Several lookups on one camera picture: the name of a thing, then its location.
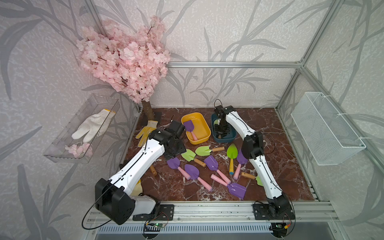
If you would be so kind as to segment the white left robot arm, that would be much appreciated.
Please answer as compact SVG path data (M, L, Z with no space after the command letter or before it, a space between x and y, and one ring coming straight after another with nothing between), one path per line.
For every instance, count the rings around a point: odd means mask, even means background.
M131 216L158 213L159 204L149 196L133 196L134 187L150 168L164 156L175 158L185 153L182 140L185 126L171 121L165 129L155 129L138 153L108 180L101 178L95 185L95 207L118 225L124 224Z

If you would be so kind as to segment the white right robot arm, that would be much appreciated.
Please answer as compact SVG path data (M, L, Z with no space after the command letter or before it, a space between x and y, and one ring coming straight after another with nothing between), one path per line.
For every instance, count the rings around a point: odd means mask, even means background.
M242 138L242 154L253 165L264 186L268 201L267 213L274 219L292 213L292 219L295 219L291 200L278 185L267 164L263 134L252 129L232 106L216 106L215 114L218 116L220 128L232 126Z

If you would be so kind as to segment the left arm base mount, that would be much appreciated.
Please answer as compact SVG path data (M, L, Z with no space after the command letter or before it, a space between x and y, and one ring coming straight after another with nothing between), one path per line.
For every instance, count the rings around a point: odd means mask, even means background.
M133 197L135 202L133 221L163 220L172 221L175 213L175 205L164 204L156 198L148 195Z

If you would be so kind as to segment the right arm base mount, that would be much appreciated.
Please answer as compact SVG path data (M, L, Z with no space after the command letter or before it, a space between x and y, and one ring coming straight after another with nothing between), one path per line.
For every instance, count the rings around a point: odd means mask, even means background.
M296 214L291 200L282 194L273 199L267 199L267 203L256 201L253 204L255 220L295 220Z

